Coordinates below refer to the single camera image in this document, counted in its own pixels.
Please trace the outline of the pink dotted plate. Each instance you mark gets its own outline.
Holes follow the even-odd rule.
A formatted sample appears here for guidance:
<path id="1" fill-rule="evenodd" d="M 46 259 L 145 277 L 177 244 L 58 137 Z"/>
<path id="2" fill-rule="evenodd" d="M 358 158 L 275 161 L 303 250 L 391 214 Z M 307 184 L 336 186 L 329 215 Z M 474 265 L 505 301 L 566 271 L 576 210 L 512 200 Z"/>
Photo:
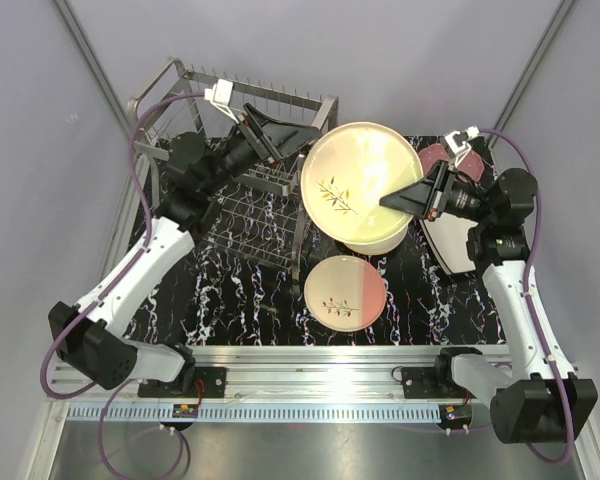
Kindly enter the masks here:
<path id="1" fill-rule="evenodd" d="M 418 151 L 418 156 L 422 165 L 423 174 L 426 175 L 438 161 L 449 162 L 451 157 L 440 143 L 434 143 Z M 460 165 L 460 171 L 470 177 L 473 181 L 479 182 L 484 173 L 484 163 L 482 158 L 471 151 Z"/>

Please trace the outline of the white round plate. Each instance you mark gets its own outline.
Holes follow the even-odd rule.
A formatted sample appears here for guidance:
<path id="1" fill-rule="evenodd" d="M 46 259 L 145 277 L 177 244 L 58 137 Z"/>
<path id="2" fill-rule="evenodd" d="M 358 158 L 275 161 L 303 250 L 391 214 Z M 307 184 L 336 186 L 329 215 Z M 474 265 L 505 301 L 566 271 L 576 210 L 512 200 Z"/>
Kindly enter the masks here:
<path id="1" fill-rule="evenodd" d="M 398 247 L 407 235 L 409 225 L 405 225 L 399 231 L 390 235 L 387 239 L 369 244 L 345 243 L 345 246 L 360 254 L 374 256 L 384 255 Z"/>

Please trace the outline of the cream pink round plate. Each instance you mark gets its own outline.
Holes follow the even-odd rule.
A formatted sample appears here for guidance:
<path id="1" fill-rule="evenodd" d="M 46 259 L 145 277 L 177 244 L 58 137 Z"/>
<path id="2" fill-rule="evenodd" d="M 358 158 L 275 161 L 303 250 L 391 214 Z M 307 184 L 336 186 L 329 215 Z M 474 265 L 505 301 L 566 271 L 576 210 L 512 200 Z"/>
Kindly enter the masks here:
<path id="1" fill-rule="evenodd" d="M 371 326 L 386 305 L 381 275 L 367 261 L 339 255 L 319 262 L 307 275 L 303 296 L 323 326 L 352 333 Z"/>

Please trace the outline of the cream square plate black rim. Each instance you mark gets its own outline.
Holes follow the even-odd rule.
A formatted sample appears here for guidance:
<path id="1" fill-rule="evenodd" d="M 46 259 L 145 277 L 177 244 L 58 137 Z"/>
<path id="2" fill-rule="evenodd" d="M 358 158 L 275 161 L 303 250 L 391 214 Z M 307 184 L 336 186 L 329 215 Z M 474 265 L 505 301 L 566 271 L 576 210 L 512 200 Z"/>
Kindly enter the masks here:
<path id="1" fill-rule="evenodd" d="M 465 274 L 475 273 L 475 268 L 469 268 L 469 269 L 465 269 L 465 268 L 451 269 L 450 267 L 448 267 L 448 266 L 445 265 L 445 266 L 442 267 L 442 269 L 449 276 L 465 275 Z"/>

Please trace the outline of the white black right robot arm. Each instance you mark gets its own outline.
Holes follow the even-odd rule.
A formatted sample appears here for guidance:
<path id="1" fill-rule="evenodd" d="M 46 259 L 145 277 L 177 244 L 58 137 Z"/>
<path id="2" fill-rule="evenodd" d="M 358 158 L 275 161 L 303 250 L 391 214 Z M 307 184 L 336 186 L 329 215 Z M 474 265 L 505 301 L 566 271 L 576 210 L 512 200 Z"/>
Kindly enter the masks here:
<path id="1" fill-rule="evenodd" d="M 379 203 L 421 220 L 447 213 L 474 223 L 466 249 L 504 328 L 511 371 L 494 366 L 474 347 L 443 348 L 431 377 L 437 392 L 455 397 L 464 390 L 479 400 L 504 444 L 573 444 L 598 392 L 559 347 L 537 289 L 534 250 L 524 231 L 527 217 L 540 213 L 535 177 L 512 168 L 481 190 L 439 161 L 423 179 Z"/>

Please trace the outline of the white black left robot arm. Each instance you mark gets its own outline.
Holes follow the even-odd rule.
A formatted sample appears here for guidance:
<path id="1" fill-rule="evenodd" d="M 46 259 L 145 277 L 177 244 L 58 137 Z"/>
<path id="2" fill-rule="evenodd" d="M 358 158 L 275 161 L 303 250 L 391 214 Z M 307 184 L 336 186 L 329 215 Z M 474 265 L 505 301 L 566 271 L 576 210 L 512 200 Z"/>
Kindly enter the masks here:
<path id="1" fill-rule="evenodd" d="M 52 357 L 68 363 L 92 386 L 116 389 L 128 381 L 156 384 L 174 397 L 195 387 L 196 360 L 182 344 L 147 344 L 124 333 L 136 311 L 163 277 L 192 252 L 221 212 L 217 193 L 262 162 L 280 162 L 314 143 L 315 126 L 275 120 L 246 104 L 228 135 L 210 145 L 202 132 L 172 140 L 166 169 L 171 189 L 145 213 L 145 231 L 123 259 L 73 305 L 58 302 L 49 312 L 53 343 L 40 368 L 44 392 Z"/>

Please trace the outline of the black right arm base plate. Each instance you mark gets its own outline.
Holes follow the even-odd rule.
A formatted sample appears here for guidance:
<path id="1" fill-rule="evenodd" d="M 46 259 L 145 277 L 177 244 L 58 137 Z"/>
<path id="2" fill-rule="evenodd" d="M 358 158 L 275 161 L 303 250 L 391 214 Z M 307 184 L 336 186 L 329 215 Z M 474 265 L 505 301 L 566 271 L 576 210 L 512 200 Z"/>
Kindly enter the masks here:
<path id="1" fill-rule="evenodd" d="M 463 400 L 465 391 L 460 387 L 441 383 L 434 367 L 403 367 L 400 379 L 405 399 Z"/>

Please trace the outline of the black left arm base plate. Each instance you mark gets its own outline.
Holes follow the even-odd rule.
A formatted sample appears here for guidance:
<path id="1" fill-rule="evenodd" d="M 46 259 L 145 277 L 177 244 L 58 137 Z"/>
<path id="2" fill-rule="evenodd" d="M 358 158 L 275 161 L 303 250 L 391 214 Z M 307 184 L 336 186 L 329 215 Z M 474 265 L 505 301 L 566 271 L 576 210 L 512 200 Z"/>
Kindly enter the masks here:
<path id="1" fill-rule="evenodd" d="M 202 399 L 223 398 L 228 369 L 216 366 L 194 366 L 179 374 L 173 382 L 149 380 L 138 388 L 140 398 Z"/>

